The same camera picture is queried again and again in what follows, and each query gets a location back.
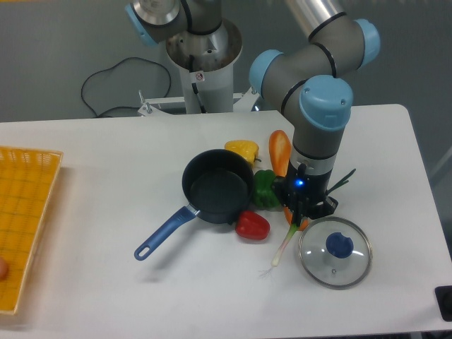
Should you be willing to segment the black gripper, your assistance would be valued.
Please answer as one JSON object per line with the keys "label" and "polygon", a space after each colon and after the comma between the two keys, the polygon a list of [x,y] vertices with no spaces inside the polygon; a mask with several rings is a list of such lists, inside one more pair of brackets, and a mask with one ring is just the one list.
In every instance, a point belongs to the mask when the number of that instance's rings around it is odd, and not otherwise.
{"label": "black gripper", "polygon": [[295,169],[289,164],[286,176],[274,179],[274,194],[292,213],[291,225],[299,227],[303,218],[323,218],[334,214],[338,201],[327,193],[331,172],[310,175],[305,165]]}

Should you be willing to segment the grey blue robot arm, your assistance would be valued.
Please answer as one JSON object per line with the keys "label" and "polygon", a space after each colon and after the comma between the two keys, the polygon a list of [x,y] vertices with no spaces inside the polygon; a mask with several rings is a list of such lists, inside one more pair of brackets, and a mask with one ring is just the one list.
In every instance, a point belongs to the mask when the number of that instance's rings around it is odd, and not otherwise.
{"label": "grey blue robot arm", "polygon": [[[343,75],[373,61],[381,42],[373,24],[348,18],[337,1],[287,5],[309,45],[292,55],[262,52],[251,65],[249,82],[294,126],[291,145],[271,147],[270,158],[287,219],[302,226],[337,206],[328,181],[353,101]],[[232,67],[242,36],[222,16],[219,1],[132,1],[125,11],[144,44],[165,43],[179,68],[189,114],[232,110]]]}

